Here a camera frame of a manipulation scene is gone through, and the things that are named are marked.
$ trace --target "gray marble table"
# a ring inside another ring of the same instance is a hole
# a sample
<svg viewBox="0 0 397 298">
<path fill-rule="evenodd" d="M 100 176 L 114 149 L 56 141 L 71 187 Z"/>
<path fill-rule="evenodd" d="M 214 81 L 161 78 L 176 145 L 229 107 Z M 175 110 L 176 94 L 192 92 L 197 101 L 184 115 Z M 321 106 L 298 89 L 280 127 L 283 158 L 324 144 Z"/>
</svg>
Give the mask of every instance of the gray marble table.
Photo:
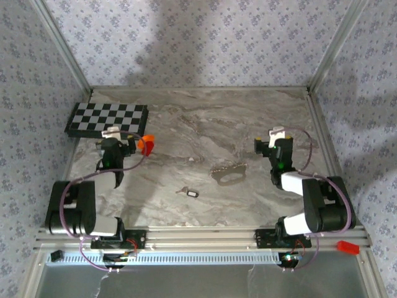
<svg viewBox="0 0 397 298">
<path fill-rule="evenodd" d="M 267 139 L 274 126 L 302 127 L 314 138 L 308 171 L 327 174 L 312 119 L 299 89 L 95 89 L 91 102 L 147 104 L 145 134 L 156 137 L 152 154 L 141 167 L 125 173 L 117 189 L 97 198 L 102 215 L 121 217 L 132 226 L 273 225 L 283 215 L 303 208 L 301 197 L 278 190 L 270 181 L 267 158 L 254 153 L 254 138 Z M 308 140 L 294 137 L 293 162 L 299 168 L 308 156 Z M 82 139 L 71 177 L 95 170 L 95 140 Z M 130 166 L 140 158 L 125 159 Z M 213 172 L 245 168 L 246 178 L 221 186 Z M 199 192 L 197 198 L 177 191 Z"/>
</svg>

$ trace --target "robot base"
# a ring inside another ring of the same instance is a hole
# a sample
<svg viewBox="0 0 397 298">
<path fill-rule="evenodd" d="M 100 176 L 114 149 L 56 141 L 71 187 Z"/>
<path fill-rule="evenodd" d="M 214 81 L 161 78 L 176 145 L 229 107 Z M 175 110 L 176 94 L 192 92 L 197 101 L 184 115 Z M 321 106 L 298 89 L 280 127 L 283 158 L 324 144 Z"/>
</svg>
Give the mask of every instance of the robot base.
<svg viewBox="0 0 397 298">
<path fill-rule="evenodd" d="M 310 239 L 304 235 L 294 235 L 288 237 L 278 237 L 275 228 L 259 228 L 255 230 L 255 240 L 257 248 L 289 248 L 293 249 L 297 240 L 301 241 L 305 248 L 311 248 Z"/>
</svg>

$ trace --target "white wall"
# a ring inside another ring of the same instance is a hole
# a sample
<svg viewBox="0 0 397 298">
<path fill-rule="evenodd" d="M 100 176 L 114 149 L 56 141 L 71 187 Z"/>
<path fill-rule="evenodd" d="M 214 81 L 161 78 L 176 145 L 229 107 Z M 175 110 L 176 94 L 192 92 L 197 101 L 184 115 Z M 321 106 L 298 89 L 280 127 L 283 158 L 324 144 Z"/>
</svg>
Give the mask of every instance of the white wall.
<svg viewBox="0 0 397 298">
<path fill-rule="evenodd" d="M 47 0 L 92 85 L 303 86 L 350 0 Z"/>
<path fill-rule="evenodd" d="M 397 297 L 397 2 L 370 1 L 318 100 L 390 297 Z"/>
<path fill-rule="evenodd" d="M 0 297 L 14 297 L 85 98 L 28 1 L 0 1 L 0 28 Z"/>
</svg>

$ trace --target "metal bracket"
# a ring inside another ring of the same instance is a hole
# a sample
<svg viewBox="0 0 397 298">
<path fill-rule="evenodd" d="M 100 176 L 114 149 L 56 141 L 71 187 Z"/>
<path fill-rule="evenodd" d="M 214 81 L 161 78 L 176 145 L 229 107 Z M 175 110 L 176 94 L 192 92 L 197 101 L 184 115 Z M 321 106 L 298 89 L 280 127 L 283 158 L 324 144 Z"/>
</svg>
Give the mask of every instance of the metal bracket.
<svg viewBox="0 0 397 298">
<path fill-rule="evenodd" d="M 125 239 L 135 241 L 137 249 L 144 250 L 146 243 L 146 230 L 126 230 Z M 101 239 L 91 241 L 92 250 L 133 250 L 134 246 L 128 241 L 102 241 Z"/>
<path fill-rule="evenodd" d="M 276 235 L 274 228 L 258 228 L 255 230 L 254 238 L 256 240 L 257 248 L 295 248 L 297 240 L 301 241 L 305 248 L 311 248 L 310 239 L 306 239 L 303 235 L 289 236 L 282 238 L 280 242 Z"/>
</svg>

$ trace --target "black and white checkerboard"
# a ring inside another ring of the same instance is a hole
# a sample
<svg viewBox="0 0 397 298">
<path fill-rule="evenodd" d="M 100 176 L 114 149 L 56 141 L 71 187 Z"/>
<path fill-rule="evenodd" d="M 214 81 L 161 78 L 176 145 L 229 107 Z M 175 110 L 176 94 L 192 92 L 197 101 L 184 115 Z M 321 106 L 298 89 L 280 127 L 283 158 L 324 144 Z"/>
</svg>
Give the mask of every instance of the black and white checkerboard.
<svg viewBox="0 0 397 298">
<path fill-rule="evenodd" d="M 148 113 L 148 106 L 144 105 L 78 103 L 65 132 L 69 137 L 102 138 L 101 131 L 117 126 L 120 130 L 143 136 Z"/>
</svg>

